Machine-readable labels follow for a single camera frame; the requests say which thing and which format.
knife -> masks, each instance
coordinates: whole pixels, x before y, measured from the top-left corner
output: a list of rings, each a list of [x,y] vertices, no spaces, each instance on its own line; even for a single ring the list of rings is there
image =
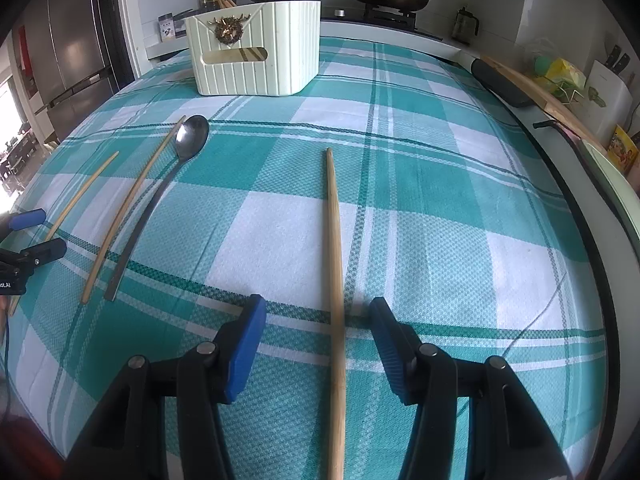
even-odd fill
[[[628,56],[628,54],[623,54],[622,57],[620,58],[620,61],[616,63],[615,67],[613,67],[611,69],[611,71],[615,74],[618,75],[620,72],[622,72],[626,66],[629,64],[629,60],[631,58]]]
[[[604,64],[604,66],[606,66],[609,69],[613,68],[613,65],[618,60],[618,56],[620,55],[621,52],[622,52],[622,49],[620,49],[620,46],[615,45],[611,49],[611,54],[609,54],[609,57],[607,58],[607,62]]]

spoon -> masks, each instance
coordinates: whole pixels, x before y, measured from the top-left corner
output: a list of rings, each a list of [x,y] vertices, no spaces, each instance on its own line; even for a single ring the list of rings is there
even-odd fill
[[[178,164],[167,174],[162,180],[158,189],[151,197],[151,200],[146,205],[145,210],[142,212],[138,223],[133,228],[133,232],[129,236],[127,245],[122,250],[122,254],[118,258],[116,268],[111,275],[107,290],[104,293],[104,299],[107,301],[113,301],[116,297],[116,292],[120,286],[124,269],[129,263],[129,258],[133,252],[134,247],[140,237],[142,229],[145,228],[146,222],[149,220],[151,213],[158,205],[158,202],[164,194],[164,190],[169,183],[174,179],[175,175],[180,171],[180,168],[185,165],[194,156],[200,153],[200,150],[207,142],[207,136],[209,135],[209,122],[201,115],[194,115],[189,117],[175,135],[175,153],[178,155]]]

stainless steel refrigerator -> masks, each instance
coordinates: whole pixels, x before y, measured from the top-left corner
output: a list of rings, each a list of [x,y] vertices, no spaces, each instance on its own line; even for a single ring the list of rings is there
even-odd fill
[[[36,86],[63,140],[133,81],[118,0],[31,0],[23,19]]]

checkered tablecloth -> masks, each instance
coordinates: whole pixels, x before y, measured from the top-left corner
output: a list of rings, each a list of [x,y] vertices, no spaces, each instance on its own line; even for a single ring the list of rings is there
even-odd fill
[[[87,306],[79,297],[111,220],[181,115],[210,135],[153,213],[114,303],[114,262],[154,184],[164,150],[128,213]],[[324,477],[329,314],[323,258],[324,150],[334,150],[347,311],[345,478],[396,478],[415,408],[389,389],[366,310],[385,296],[396,317],[453,357],[504,355],[572,468],[588,463],[602,416],[606,356],[594,277],[555,181],[526,134],[465,70],[397,46],[322,38],[319,75],[300,94],[197,93],[188,53],[111,98],[43,165],[18,207],[43,240],[101,163],[58,235],[66,256],[39,269],[11,320],[10,377],[63,454],[126,359],[180,356],[268,302],[246,390],[223,406],[238,479]],[[168,450],[178,454],[175,404]],[[452,478],[465,463],[460,400]]]

white plastic basket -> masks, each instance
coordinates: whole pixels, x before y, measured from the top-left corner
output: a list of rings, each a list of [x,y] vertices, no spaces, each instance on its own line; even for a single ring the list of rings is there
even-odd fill
[[[220,41],[218,23],[240,17],[240,39],[232,44]],[[291,95],[318,74],[320,2],[267,2],[214,10],[188,17],[186,28],[193,73],[203,95]],[[221,25],[218,32],[228,30]],[[223,37],[229,41],[228,34]]]

